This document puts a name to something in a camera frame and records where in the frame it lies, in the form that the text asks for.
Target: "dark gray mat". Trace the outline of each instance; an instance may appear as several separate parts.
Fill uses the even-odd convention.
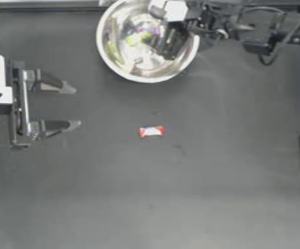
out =
[[[0,15],[2,54],[77,89],[35,94],[35,118],[83,122],[11,152],[1,120],[0,249],[300,248],[300,48],[264,68],[223,42],[145,86],[103,64],[97,19]]]

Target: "metal bowl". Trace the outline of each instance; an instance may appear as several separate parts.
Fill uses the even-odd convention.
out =
[[[157,83],[174,77],[190,64],[199,37],[188,34],[174,60],[164,59],[143,43],[144,37],[160,34],[164,25],[148,14],[148,0],[115,2],[100,18],[96,46],[108,67],[125,79]]]

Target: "black cable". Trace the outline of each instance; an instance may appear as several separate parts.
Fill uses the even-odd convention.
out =
[[[290,32],[286,34],[280,44],[276,46],[276,49],[271,55],[271,58],[268,60],[264,59],[264,57],[262,55],[258,55],[259,61],[264,66],[270,66],[272,65],[278,54],[282,50],[283,47],[286,47],[286,45],[288,44],[291,37],[294,36],[294,34],[296,33],[296,31],[300,30],[300,22],[296,23],[296,25],[292,27],[292,29],[290,30]]]

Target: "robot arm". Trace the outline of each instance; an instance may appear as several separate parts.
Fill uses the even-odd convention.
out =
[[[190,32],[214,43],[220,39],[239,41],[243,49],[258,55],[264,65],[274,62],[286,44],[300,45],[300,14],[272,7],[152,0],[148,12],[168,26],[161,42],[164,48],[157,50],[153,46],[153,49],[170,59],[175,58],[182,48],[180,37]]]

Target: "candy wrapper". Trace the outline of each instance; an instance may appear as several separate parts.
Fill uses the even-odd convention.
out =
[[[163,136],[166,128],[163,126],[141,127],[139,129],[140,138],[145,136]]]

